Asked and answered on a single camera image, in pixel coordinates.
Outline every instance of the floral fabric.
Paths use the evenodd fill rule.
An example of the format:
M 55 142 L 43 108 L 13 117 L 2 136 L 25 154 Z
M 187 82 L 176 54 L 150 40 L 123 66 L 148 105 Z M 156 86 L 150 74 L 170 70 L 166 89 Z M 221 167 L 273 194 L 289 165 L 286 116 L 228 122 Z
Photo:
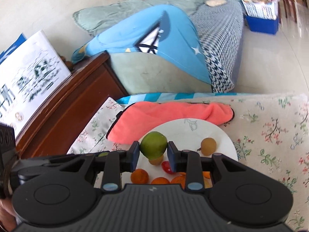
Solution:
M 231 105 L 235 117 L 220 126 L 231 138 L 239 162 L 284 184 L 294 204 L 287 224 L 309 229 L 308 99 L 304 95 L 240 95 L 194 98 L 182 102 Z M 109 142 L 105 134 L 124 109 L 109 98 L 74 142 L 69 153 L 128 149 Z

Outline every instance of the tiled floor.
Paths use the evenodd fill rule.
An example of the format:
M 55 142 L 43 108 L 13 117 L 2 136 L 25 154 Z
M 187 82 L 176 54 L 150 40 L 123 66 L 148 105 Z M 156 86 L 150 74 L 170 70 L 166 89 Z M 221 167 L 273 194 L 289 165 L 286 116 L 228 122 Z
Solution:
M 298 23 L 283 18 L 275 36 L 245 29 L 236 92 L 309 95 L 309 9 L 297 9 Z

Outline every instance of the red cherry tomato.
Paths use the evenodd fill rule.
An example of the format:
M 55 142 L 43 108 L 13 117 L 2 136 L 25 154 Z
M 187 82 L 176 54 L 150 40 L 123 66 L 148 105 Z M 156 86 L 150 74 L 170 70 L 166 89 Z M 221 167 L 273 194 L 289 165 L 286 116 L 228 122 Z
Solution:
M 161 167 L 165 173 L 174 174 L 168 161 L 162 162 Z

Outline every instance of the blue blanket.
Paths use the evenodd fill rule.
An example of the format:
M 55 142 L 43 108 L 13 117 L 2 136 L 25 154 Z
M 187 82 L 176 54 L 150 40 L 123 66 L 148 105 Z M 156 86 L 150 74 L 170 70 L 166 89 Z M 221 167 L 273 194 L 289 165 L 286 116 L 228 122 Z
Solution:
M 180 99 L 205 98 L 213 96 L 248 95 L 247 93 L 147 93 L 135 94 L 117 100 L 118 104 L 133 104 L 140 101 L 163 102 Z
M 172 5 L 153 6 L 121 21 L 76 50 L 72 62 L 105 50 L 159 55 L 191 76 L 211 83 L 195 26 Z

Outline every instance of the wooden cabinet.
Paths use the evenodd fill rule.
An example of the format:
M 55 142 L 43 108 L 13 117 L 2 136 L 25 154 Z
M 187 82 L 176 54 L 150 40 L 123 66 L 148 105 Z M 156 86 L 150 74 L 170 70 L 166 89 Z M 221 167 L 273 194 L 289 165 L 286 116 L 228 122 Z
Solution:
M 108 97 L 128 96 L 102 53 L 76 65 L 16 139 L 22 158 L 65 154 Z

